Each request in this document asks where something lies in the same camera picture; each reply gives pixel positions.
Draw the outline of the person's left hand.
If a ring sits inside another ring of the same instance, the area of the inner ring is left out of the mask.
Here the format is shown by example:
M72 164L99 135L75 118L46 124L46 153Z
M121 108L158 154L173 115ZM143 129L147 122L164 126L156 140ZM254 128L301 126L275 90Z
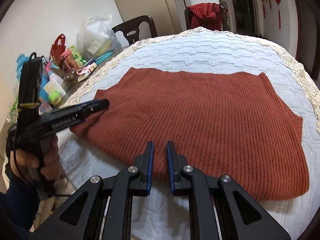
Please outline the person's left hand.
M61 174L57 142L57 136L54 135L52 137L52 146L43 158L44 167L41 168L41 173L47 180L58 180ZM39 160L35 155L17 149L15 152L10 152L10 167L15 176L25 182L32 182L29 169L37 169Z

